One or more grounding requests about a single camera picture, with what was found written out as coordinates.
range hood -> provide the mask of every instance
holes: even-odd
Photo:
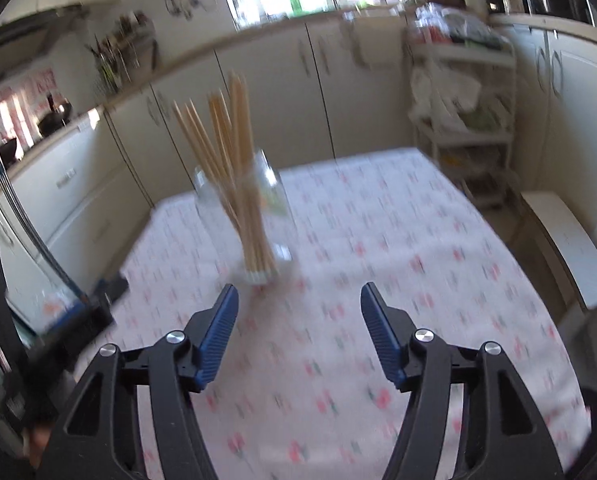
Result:
[[[80,5],[44,10],[0,27],[0,81],[47,54],[75,19],[83,17]]]

frying pan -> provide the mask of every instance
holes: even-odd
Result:
[[[69,116],[72,113],[72,105],[67,101],[56,108],[51,93],[48,93],[48,104],[50,104],[50,112],[38,123],[38,132],[41,137],[49,137],[57,130],[60,130],[69,123]]]

tablecloth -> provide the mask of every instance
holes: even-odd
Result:
[[[555,325],[482,216],[416,150],[282,172],[298,229],[284,282],[240,290],[234,332],[214,383],[193,396],[222,480],[371,480],[383,476],[408,395],[383,375],[360,312],[376,283],[390,306],[449,344],[502,344],[542,412],[564,466],[590,422]],[[193,194],[161,203],[123,266],[130,293],[97,348],[153,344],[210,307],[227,280]],[[140,391],[148,474],[162,478]],[[461,425],[453,386],[438,479],[453,474]]]

wooden skewer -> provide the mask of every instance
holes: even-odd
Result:
[[[210,180],[210,182],[212,182],[212,183],[214,183],[214,185],[216,185],[218,183],[218,178],[216,175],[216,170],[214,168],[212,168],[210,165],[210,158],[208,156],[206,156],[206,154],[203,152],[203,149],[198,145],[197,137],[194,135],[194,133],[192,133],[190,131],[190,128],[185,123],[185,121],[182,117],[181,111],[179,110],[178,105],[176,103],[174,103],[172,108],[174,109],[174,113],[176,115],[176,118],[179,121],[181,129],[185,133],[186,137],[188,138],[188,140],[190,142],[190,145],[192,146],[192,151],[194,151],[194,155],[196,155],[196,158],[198,159],[198,163],[200,164],[200,167],[202,168],[203,172],[206,174],[206,176]],[[229,203],[229,200],[228,201],[224,200],[224,197],[221,197],[221,202],[223,203],[223,208],[226,210],[227,216],[229,217],[230,221],[232,222],[234,229],[236,229],[236,232],[240,235],[241,227],[240,227],[240,223],[238,221],[238,216],[236,216],[236,212],[234,210],[232,203]]]
[[[198,112],[196,111],[194,103],[190,101],[190,104],[185,106],[185,112],[187,113],[188,123],[191,126],[192,134],[194,134],[194,137],[197,140],[198,145],[201,147],[205,158],[207,158],[208,160],[208,165],[211,168],[212,175],[215,178],[215,182],[220,183],[222,180],[225,179],[225,175],[222,172],[221,165],[218,162],[218,157],[216,156],[214,147],[210,142],[210,138],[208,137],[208,134],[205,131],[200,117],[198,117]]]
[[[246,269],[269,271],[275,266],[262,221],[261,195],[254,182],[254,136],[247,87],[232,73],[230,112],[222,92],[210,94],[215,144],[206,132],[194,103],[174,112],[208,179],[222,192],[221,202],[241,237]]]
[[[229,153],[230,147],[228,146],[229,133],[226,134],[223,121],[220,117],[220,98],[216,94],[210,94],[208,101],[210,102],[210,113],[212,116],[212,123],[214,124],[214,133],[216,134],[218,153],[220,155],[223,167],[226,170],[227,180],[232,181],[234,178],[234,170],[232,168],[232,160]]]
[[[236,144],[238,146],[238,160],[243,175],[249,173],[254,166],[254,136],[252,135],[252,122],[247,87],[237,75],[232,75],[230,80],[232,98],[232,113],[235,113],[234,128]],[[257,267],[261,270],[270,270],[275,261],[272,250],[265,235],[261,216],[261,198],[258,189],[252,187],[248,193],[249,218],[251,229],[256,244]]]

glass jar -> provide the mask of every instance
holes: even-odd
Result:
[[[280,178],[261,151],[243,176],[211,182],[197,168],[194,180],[198,216],[236,281],[267,285],[289,269],[296,224]]]

